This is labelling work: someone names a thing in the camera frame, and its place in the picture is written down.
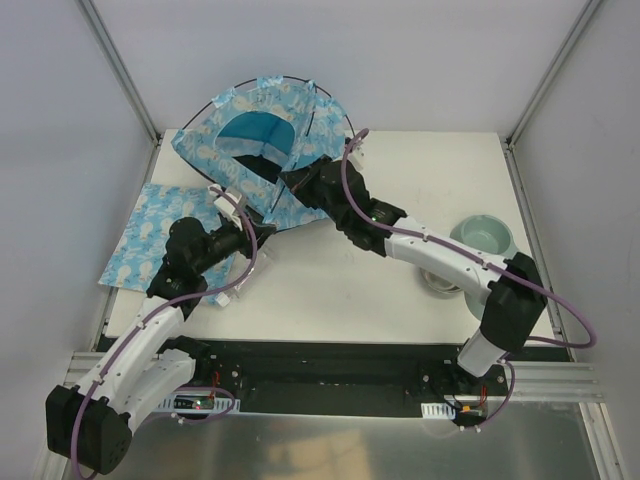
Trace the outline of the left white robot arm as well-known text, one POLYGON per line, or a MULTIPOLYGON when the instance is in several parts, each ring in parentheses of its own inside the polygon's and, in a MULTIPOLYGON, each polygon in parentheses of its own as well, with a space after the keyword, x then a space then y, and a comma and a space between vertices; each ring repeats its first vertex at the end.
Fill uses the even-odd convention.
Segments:
POLYGON ((161 266, 128 329, 73 386, 49 393, 48 449, 106 475, 162 400, 184 384, 204 387, 212 369, 206 346, 174 334, 207 291, 205 271, 236 253, 254 261, 276 230, 254 221, 241 228, 225 220, 213 231, 193 217, 174 222, 161 266))

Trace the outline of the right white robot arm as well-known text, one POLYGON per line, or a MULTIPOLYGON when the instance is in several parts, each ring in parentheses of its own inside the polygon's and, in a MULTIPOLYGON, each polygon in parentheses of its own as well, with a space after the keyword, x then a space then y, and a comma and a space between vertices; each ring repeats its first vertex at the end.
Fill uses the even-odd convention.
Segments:
POLYGON ((546 309, 531 257, 505 258, 432 232, 404 210, 372 197, 347 161, 323 156, 279 178, 304 206, 326 213, 356 247, 431 272, 483 305, 478 330, 450 369, 451 385, 461 394, 476 392, 491 366, 521 350, 546 309))

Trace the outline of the blue snowman tent mat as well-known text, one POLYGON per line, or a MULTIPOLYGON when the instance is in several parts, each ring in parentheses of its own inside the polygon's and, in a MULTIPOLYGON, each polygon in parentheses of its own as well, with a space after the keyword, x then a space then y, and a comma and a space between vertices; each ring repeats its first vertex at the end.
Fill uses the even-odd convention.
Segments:
POLYGON ((99 283, 146 291, 161 266, 170 227, 184 217, 199 220, 207 231, 221 226, 206 189, 144 184, 99 283))

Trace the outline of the clear plastic water bottle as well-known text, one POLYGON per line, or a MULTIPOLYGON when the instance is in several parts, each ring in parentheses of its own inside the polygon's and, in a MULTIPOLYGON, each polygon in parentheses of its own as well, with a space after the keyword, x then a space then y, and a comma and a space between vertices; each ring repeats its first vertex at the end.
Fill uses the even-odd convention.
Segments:
MULTIPOLYGON (((274 257, 271 255, 268 249, 261 249, 257 254, 257 260, 254 266, 247 276, 234 287, 221 292, 213 297, 213 304, 217 307, 225 308, 229 306, 233 301, 239 301, 243 296, 246 296, 251 289, 253 289, 258 280, 265 276, 266 271, 269 270, 273 264, 274 257)), ((239 277, 250 261, 241 254, 237 253, 230 264, 227 280, 235 280, 239 277)))

